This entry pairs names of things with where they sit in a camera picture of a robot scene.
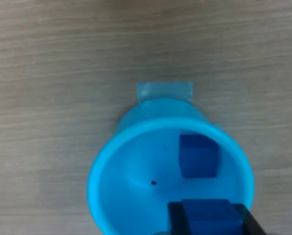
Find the blue block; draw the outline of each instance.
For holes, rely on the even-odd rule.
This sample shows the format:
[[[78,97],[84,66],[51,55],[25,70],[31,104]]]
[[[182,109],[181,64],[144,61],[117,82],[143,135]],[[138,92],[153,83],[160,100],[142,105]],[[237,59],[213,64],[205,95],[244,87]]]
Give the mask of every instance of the blue block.
[[[191,235],[243,235],[243,219],[225,199],[183,199]]]
[[[220,159],[220,147],[203,135],[181,135],[179,166],[184,178],[215,178]]]

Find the wooden table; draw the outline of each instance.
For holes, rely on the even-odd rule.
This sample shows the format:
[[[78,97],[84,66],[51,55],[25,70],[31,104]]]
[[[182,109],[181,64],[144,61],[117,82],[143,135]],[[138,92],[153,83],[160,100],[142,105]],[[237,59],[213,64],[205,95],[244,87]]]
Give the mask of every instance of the wooden table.
[[[88,170],[140,81],[193,81],[292,235],[292,0],[0,0],[0,235],[98,235]]]

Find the wood grain surface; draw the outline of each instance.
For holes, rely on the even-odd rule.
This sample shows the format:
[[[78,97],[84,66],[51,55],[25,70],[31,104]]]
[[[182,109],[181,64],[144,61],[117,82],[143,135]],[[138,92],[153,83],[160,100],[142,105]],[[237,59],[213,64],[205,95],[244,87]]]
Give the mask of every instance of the wood grain surface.
[[[0,235],[101,234],[88,170],[139,81],[194,82],[292,235],[292,0],[0,0]]]

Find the clear tape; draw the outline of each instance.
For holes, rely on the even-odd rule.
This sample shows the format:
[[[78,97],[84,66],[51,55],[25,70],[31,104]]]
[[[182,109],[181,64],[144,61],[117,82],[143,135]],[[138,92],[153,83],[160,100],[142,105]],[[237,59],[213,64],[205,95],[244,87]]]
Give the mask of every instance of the clear tape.
[[[139,103],[158,98],[174,98],[192,102],[192,82],[140,82],[136,83],[137,101]]]

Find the blue cube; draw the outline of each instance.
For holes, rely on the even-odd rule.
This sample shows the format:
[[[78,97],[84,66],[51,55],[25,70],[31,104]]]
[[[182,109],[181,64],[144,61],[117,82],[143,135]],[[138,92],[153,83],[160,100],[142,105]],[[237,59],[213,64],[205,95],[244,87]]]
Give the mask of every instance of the blue cube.
[[[243,219],[225,199],[185,199],[191,235],[243,235]]]
[[[179,166],[184,178],[215,178],[220,147],[204,135],[181,135]]]

